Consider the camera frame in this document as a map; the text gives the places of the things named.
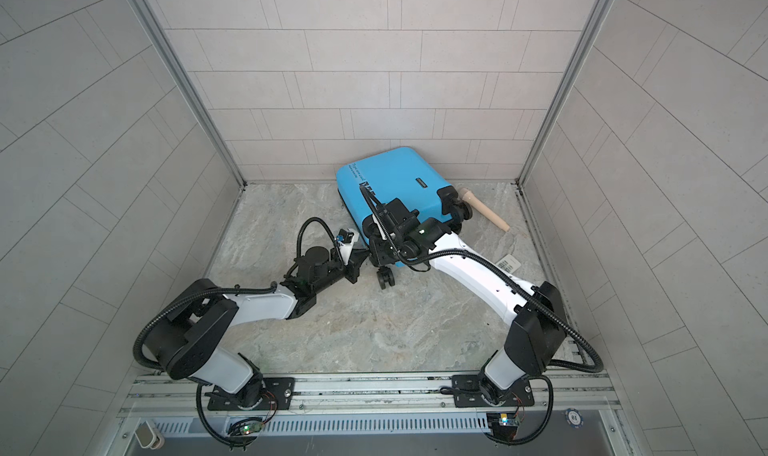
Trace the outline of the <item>blue hard-shell suitcase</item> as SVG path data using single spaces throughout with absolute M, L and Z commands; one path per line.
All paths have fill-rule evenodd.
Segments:
M 371 215 L 365 196 L 387 204 L 399 199 L 409 211 L 417 210 L 424 222 L 434 218 L 447 225 L 447 234 L 458 234 L 462 223 L 473 216 L 458 191 L 410 148 L 398 148 L 343 166 L 336 176 L 339 195 L 361 233 L 363 220 Z M 376 267 L 381 288 L 395 284 L 391 267 Z

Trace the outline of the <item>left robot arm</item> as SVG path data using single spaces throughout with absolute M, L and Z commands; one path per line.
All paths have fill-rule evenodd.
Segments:
M 261 320 L 290 320 L 307 313 L 319 292 L 346 279 L 357 282 L 366 249 L 312 247 L 281 283 L 267 288 L 222 288 L 208 279 L 192 283 L 153 317 L 133 344 L 135 361 L 173 380 L 214 387 L 213 394 L 242 409 L 256 407 L 266 387 L 259 368 L 221 345 L 235 326 Z

